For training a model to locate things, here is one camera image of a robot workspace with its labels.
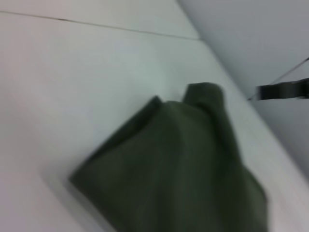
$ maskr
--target folded cloth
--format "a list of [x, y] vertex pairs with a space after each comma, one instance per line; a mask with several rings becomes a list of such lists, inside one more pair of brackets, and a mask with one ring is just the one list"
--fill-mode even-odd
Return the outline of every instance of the folded cloth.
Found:
[[214, 84], [153, 98], [70, 180], [118, 232], [267, 231], [266, 196]]

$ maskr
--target white wall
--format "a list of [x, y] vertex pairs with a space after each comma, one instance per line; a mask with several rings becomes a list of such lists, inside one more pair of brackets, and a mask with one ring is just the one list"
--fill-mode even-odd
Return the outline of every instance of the white wall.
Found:
[[[179, 0], [248, 97], [309, 57], [308, 0]], [[309, 77], [309, 63], [284, 81]], [[309, 177], [309, 100], [253, 105]]]

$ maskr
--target seam line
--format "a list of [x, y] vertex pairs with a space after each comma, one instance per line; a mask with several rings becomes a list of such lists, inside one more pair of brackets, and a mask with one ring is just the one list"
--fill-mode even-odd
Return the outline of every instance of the seam line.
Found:
[[126, 29], [126, 28], [121, 28], [121, 27], [114, 27], [114, 26], [108, 26], [108, 25], [102, 25], [102, 24], [96, 24], [96, 23], [87, 23], [87, 22], [82, 22], [82, 21], [77, 21], [77, 20], [70, 20], [70, 19], [63, 19], [63, 18], [56, 18], [56, 17], [49, 17], [49, 16], [41, 16], [41, 15], [35, 15], [35, 14], [32, 15], [32, 14], [25, 14], [25, 13], [10, 12], [10, 11], [0, 11], [0, 13], [9, 14], [9, 15], [21, 15], [21, 16], [34, 17], [34, 18], [47, 18], [47, 19], [52, 19], [52, 20], [67, 21], [67, 22], [71, 22], [71, 23], [91, 25], [91, 26], [95, 26], [95, 27], [125, 30], [125, 31], [131, 31], [131, 32], [136, 32], [136, 33], [146, 33], [146, 34], [166, 36], [166, 37], [172, 37], [172, 38], [184, 39], [184, 40], [201, 41], [200, 38], [190, 38], [190, 37], [185, 37], [185, 36], [169, 35], [169, 34], [163, 34], [163, 33], [158, 33], [158, 32], [151, 32], [151, 31]]

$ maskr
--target black cord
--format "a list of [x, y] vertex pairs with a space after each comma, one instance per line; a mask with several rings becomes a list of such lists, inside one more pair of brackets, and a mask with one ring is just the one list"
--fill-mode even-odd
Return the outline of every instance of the black cord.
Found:
[[[285, 74], [281, 75], [280, 77], [278, 77], [276, 80], [274, 80], [273, 82], [271, 82], [269, 85], [273, 85], [275, 83], [277, 83], [278, 81], [282, 80], [283, 78], [285, 78], [287, 75], [289, 75], [291, 72], [293, 72], [294, 70], [298, 69], [300, 66], [302, 66], [304, 63], [306, 63], [309, 60], [309, 58], [303, 60], [302, 62], [300, 62], [299, 64], [297, 64], [295, 67], [291, 68], [289, 71], [287, 71]], [[251, 101], [253, 99], [253, 97], [257, 95], [257, 93], [254, 93], [251, 97], [248, 98], [248, 101]]]

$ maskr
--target black strap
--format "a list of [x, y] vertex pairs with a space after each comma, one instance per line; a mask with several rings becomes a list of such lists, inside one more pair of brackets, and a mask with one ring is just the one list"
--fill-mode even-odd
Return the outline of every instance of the black strap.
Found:
[[259, 86], [257, 92], [259, 100], [309, 98], [309, 78], [300, 81]]

